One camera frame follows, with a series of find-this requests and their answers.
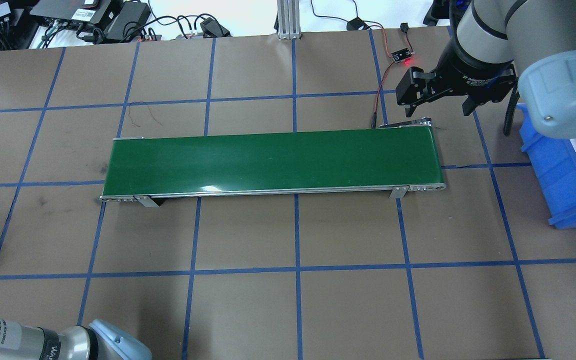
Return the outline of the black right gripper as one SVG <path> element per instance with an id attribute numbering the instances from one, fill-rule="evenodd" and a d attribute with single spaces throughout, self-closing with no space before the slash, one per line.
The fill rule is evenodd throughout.
<path id="1" fill-rule="evenodd" d="M 412 66 L 395 87 L 397 104 L 410 118 L 425 103 L 438 100 L 441 92 L 467 95 L 462 114 L 470 116 L 483 103 L 500 102 L 517 84 L 517 74 L 510 62 L 487 63 L 476 59 L 451 38 L 433 71 Z"/>

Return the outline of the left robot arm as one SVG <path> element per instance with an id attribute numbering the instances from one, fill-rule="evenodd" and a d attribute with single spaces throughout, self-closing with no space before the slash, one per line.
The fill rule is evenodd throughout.
<path id="1" fill-rule="evenodd" d="M 151 350 L 103 319 L 61 332 L 0 317 L 0 360 L 151 360 Z"/>

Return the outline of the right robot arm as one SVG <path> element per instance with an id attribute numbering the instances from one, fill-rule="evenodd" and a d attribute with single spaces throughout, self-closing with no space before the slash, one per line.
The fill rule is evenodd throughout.
<path id="1" fill-rule="evenodd" d="M 470 116 L 512 92 L 539 134 L 576 139 L 576 0 L 450 0 L 447 9 L 452 36 L 438 63 L 410 67 L 396 86 L 406 116 L 452 96 L 465 97 Z"/>

